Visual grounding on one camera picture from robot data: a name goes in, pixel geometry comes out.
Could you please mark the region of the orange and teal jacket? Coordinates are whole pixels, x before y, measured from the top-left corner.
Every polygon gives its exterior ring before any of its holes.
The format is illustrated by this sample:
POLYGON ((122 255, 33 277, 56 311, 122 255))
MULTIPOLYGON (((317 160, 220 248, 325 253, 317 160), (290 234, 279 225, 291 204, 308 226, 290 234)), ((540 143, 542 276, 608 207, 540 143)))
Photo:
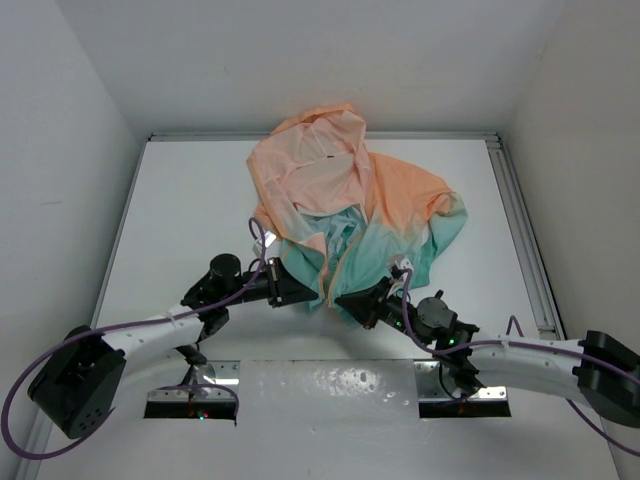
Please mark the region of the orange and teal jacket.
POLYGON ((312 309, 376 285, 396 254, 413 265, 411 287, 428 285, 468 218, 444 179, 369 151, 365 134, 351 105, 318 107, 283 121, 247 159, 255 216, 277 235, 284 268, 318 294, 312 309))

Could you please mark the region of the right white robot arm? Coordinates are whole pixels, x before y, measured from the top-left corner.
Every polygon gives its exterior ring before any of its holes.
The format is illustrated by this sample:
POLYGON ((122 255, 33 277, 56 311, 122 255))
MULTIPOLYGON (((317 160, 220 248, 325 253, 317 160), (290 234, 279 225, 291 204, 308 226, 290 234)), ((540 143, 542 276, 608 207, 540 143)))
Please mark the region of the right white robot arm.
POLYGON ((443 364, 455 386, 472 395, 494 386, 543 393, 590 407, 626 427, 639 425, 639 356, 612 336, 590 330, 581 340, 489 335, 459 320, 441 292, 413 305, 393 279, 337 298, 366 329, 383 322, 443 364))

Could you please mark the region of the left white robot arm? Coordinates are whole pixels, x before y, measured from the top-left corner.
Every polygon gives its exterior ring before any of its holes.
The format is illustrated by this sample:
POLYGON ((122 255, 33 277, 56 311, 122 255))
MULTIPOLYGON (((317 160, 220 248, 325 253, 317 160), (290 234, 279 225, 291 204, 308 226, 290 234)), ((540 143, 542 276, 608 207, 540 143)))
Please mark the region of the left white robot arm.
POLYGON ((164 315, 72 330, 28 387, 29 398, 70 439, 93 433, 126 389, 210 388, 215 372, 199 344, 229 320, 232 305, 266 301, 277 308, 317 299, 279 258, 242 271, 232 254, 214 257, 209 270, 164 315))

